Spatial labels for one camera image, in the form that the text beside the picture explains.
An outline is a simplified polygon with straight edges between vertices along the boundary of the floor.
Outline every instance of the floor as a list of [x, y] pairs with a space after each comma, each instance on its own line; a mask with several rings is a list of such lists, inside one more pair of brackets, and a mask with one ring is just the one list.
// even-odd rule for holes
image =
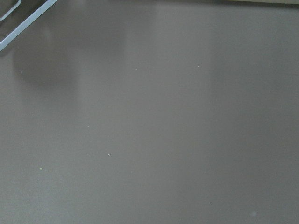
[[1, 224], [297, 224], [299, 8], [60, 0], [0, 57]]

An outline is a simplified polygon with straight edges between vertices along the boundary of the smooth gray surface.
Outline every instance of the smooth gray surface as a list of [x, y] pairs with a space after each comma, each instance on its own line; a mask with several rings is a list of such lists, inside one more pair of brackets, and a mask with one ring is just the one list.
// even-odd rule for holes
[[0, 58], [0, 223], [297, 224], [298, 21], [58, 1]]

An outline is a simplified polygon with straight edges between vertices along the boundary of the white speck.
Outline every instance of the white speck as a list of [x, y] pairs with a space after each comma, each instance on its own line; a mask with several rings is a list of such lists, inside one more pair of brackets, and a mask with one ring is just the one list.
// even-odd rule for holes
[[255, 217], [257, 215], [257, 212], [256, 211], [253, 211], [252, 213], [251, 213], [251, 216], [252, 217]]

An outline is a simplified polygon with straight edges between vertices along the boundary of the gray floor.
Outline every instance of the gray floor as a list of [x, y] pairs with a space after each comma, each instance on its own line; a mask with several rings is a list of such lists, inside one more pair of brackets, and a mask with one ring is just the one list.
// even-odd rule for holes
[[0, 223], [297, 224], [298, 21], [58, 1], [0, 58]]

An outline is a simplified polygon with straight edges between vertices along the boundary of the metal handle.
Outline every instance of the metal handle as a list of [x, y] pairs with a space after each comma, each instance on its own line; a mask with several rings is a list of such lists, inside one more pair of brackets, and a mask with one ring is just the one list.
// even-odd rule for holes
[[8, 12], [4, 14], [4, 16], [0, 17], [0, 21], [8, 17], [21, 4], [21, 2], [22, 0], [18, 0], [18, 2], [11, 9], [9, 9]]

